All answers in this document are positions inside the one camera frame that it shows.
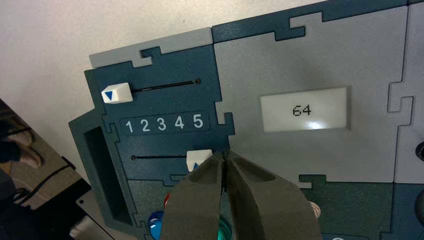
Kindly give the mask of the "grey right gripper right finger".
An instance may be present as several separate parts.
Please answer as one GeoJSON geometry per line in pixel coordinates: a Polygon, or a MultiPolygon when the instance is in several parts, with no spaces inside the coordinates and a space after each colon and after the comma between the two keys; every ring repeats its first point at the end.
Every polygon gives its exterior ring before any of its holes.
{"type": "Polygon", "coordinates": [[[320,240],[314,210],[294,183],[228,150],[226,191],[238,240],[320,240]]]}

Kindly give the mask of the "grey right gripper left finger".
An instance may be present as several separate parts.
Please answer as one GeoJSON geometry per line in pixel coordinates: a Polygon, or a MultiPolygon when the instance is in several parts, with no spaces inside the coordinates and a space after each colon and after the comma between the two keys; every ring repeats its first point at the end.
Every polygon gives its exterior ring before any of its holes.
{"type": "Polygon", "coordinates": [[[170,193],[161,240],[216,240],[225,160],[218,151],[175,185],[170,193]]]}

